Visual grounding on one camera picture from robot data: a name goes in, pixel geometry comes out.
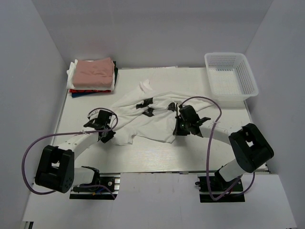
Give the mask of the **white t-shirt with robot print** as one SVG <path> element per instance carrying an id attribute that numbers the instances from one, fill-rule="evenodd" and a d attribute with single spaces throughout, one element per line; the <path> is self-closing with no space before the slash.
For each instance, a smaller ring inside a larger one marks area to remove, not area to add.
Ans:
<path id="1" fill-rule="evenodd" d="M 175 106 L 195 96 L 188 92 L 156 91 L 145 80 L 131 92 L 113 103 L 111 110 L 118 116 L 113 144 L 131 145 L 135 136 L 172 143 L 176 124 Z"/>

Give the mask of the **pink t-shirt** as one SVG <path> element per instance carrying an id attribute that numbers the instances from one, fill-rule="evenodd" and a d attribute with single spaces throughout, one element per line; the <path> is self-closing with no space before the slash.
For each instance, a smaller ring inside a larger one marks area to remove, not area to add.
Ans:
<path id="1" fill-rule="evenodd" d="M 114 68 L 114 62 L 110 57 L 95 61 L 78 60 L 72 84 L 77 88 L 111 87 Z"/>

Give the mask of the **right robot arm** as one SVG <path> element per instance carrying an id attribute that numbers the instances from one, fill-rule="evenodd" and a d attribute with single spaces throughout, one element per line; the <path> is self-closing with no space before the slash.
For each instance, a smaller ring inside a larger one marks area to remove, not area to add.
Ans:
<path id="1" fill-rule="evenodd" d="M 112 141 L 118 136 L 117 115 L 105 109 L 99 111 L 96 125 L 98 139 L 106 152 L 107 168 L 111 172 L 168 172 L 194 171 L 196 164 L 210 171 L 211 144 L 213 140 L 232 148 L 234 160 L 222 165 L 214 177 L 207 177 L 207 187 L 215 186 L 227 192 L 245 173 L 253 173 L 274 156 L 274 152 L 254 124 L 243 126 L 238 132 L 218 128 L 218 120 L 205 125 L 208 117 L 199 117 L 186 101 L 171 103 L 157 114 L 149 107 L 141 113 L 145 118 L 139 147 L 119 146 Z"/>

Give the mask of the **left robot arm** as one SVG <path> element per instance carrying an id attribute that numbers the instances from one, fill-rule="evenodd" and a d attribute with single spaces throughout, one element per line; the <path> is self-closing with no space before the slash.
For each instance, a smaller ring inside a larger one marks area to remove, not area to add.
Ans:
<path id="1" fill-rule="evenodd" d="M 84 127 L 89 128 L 58 146 L 44 147 L 35 184 L 54 191 L 66 193 L 72 187 L 96 190 L 100 187 L 99 170 L 89 166 L 76 168 L 75 159 L 90 146 L 101 141 L 108 142 L 115 135 L 111 120 L 115 115 L 109 110 L 95 110 L 89 113 L 89 121 Z"/>

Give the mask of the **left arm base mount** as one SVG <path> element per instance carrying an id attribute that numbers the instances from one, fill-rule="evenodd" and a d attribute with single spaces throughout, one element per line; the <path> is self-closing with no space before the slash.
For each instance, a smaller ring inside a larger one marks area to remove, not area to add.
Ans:
<path id="1" fill-rule="evenodd" d="M 102 174 L 91 184 L 74 186 L 69 199 L 114 200 L 120 188 L 120 174 Z"/>

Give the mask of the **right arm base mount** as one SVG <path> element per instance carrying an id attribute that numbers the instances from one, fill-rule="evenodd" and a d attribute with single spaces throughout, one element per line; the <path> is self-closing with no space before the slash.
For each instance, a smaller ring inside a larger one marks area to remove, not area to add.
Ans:
<path id="1" fill-rule="evenodd" d="M 220 182 L 216 181 L 214 176 L 210 176 L 210 187 L 213 196 L 216 198 L 221 193 L 223 193 L 233 182 L 230 182 L 224 187 Z M 244 194 L 237 196 L 239 193 L 243 192 L 244 187 L 242 181 L 239 180 L 238 183 L 231 188 L 226 194 L 219 199 L 218 201 L 213 201 L 208 192 L 206 176 L 198 177 L 198 180 L 195 182 L 195 186 L 199 188 L 199 197 L 201 203 L 238 203 L 245 202 Z"/>

